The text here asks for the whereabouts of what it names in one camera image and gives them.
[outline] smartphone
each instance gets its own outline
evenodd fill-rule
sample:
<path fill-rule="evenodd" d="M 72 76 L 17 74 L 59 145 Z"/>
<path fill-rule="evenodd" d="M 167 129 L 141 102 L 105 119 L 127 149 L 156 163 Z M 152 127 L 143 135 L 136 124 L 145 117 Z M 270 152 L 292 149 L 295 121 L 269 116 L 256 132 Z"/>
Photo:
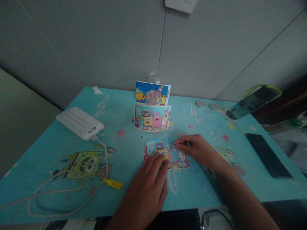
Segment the smartphone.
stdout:
<path fill-rule="evenodd" d="M 246 134 L 247 139 L 253 146 L 262 163 L 274 178 L 292 178 L 291 174 L 278 159 L 263 136 L 258 134 Z"/>

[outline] yellow tag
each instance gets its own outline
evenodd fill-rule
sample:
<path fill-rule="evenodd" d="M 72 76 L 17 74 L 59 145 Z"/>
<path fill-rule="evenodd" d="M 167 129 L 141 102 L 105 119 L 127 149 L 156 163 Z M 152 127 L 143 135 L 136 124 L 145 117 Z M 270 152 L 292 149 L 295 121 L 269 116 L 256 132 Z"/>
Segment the yellow tag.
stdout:
<path fill-rule="evenodd" d="M 121 183 L 121 182 L 118 182 L 118 181 L 116 181 L 116 180 L 105 178 L 105 179 L 104 179 L 104 182 L 105 182 L 108 186 L 110 186 L 110 187 L 112 187 L 112 188 L 116 188 L 116 189 L 118 189 L 118 190 L 120 190 L 120 189 L 122 188 L 122 183 Z"/>

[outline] green bottle strap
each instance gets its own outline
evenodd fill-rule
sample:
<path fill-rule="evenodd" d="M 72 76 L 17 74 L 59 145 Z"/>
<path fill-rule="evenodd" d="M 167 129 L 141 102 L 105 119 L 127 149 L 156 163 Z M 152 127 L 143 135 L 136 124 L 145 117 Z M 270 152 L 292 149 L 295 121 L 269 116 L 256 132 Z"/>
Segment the green bottle strap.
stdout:
<path fill-rule="evenodd" d="M 255 85 L 253 86 L 252 88 L 249 88 L 248 90 L 246 90 L 243 94 L 242 94 L 242 97 L 247 97 L 249 96 L 256 88 L 258 88 L 259 86 L 265 86 L 266 84 L 258 84 L 258 85 Z M 271 88 L 271 89 L 274 89 L 276 90 L 279 94 L 282 94 L 282 91 L 274 86 L 271 86 L 271 85 L 266 85 L 267 88 Z"/>

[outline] light blue table surface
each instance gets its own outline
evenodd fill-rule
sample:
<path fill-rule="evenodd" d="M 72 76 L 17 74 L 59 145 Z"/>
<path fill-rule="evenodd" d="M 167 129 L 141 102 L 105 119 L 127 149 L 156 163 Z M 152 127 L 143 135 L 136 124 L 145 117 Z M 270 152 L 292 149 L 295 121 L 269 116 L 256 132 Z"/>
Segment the light blue table surface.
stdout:
<path fill-rule="evenodd" d="M 105 109 L 97 118 L 107 129 L 102 130 L 98 137 L 107 147 L 116 150 L 109 158 L 109 163 L 113 164 L 110 178 L 122 182 L 123 187 L 121 190 L 116 190 L 104 184 L 78 213 L 70 217 L 55 219 L 114 214 L 132 178 L 144 162 L 145 139 L 170 138 L 175 140 L 178 134 L 200 133 L 213 147 L 218 146 L 233 151 L 232 161 L 241 163 L 246 173 L 245 176 L 241 176 L 242 179 L 261 202 L 307 198 L 307 179 L 252 115 L 240 119 L 231 129 L 231 126 L 227 126 L 230 124 L 230 119 L 222 114 L 222 111 L 216 112 L 208 107 L 210 103 L 216 103 L 224 109 L 226 106 L 231 107 L 233 102 L 203 100 L 207 106 L 199 108 L 195 104 L 196 98 L 170 96 L 168 102 L 168 105 L 171 105 L 170 121 L 174 123 L 174 126 L 154 135 L 134 129 L 132 119 L 135 92 L 106 88 L 102 88 L 101 91 L 105 94 L 94 95 L 93 89 L 86 87 L 68 108 L 78 106 L 94 117 L 100 110 L 98 104 L 109 95 Z M 200 124 L 196 123 L 196 117 L 191 114 L 191 103 L 197 117 L 201 118 Z M 114 135 L 122 129 L 125 130 L 126 135 L 119 138 L 117 143 Z M 261 134 L 289 170 L 293 179 L 273 178 L 243 132 Z M 229 137 L 229 141 L 223 139 L 223 134 Z M 18 148 L 18 140 L 14 141 L 16 148 Z M 51 177 L 52 172 L 57 169 L 62 170 L 69 163 L 62 162 L 66 155 L 92 151 L 96 147 L 93 144 L 92 141 L 81 140 L 58 121 L 54 121 L 32 147 L 24 153 L 10 173 L 0 181 L 0 205 L 33 194 L 44 181 Z M 191 157 L 189 157 L 189 163 L 190 168 L 188 169 L 168 170 L 168 196 L 163 211 L 214 207 L 223 204 L 214 178 Z M 100 183 L 101 180 L 95 177 L 90 185 L 80 192 L 53 194 L 34 199 L 32 210 L 39 214 L 74 210 L 90 196 L 91 191 Z M 58 177 L 46 185 L 42 192 L 77 187 L 76 180 Z M 28 215 L 26 206 L 27 202 L 22 202 L 1 210 L 0 223 L 12 224 L 47 220 L 47 218 L 35 218 Z"/>

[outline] clear plastic cup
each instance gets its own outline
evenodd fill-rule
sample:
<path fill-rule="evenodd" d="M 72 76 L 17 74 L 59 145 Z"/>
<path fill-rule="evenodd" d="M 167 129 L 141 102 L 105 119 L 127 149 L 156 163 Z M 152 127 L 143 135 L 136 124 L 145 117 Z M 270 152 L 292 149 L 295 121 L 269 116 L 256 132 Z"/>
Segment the clear plastic cup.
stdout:
<path fill-rule="evenodd" d="M 146 93 L 146 105 L 160 105 L 161 93 L 157 90 L 150 90 Z"/>
<path fill-rule="evenodd" d="M 150 73 L 146 78 L 145 82 L 160 84 L 160 78 L 155 73 Z"/>

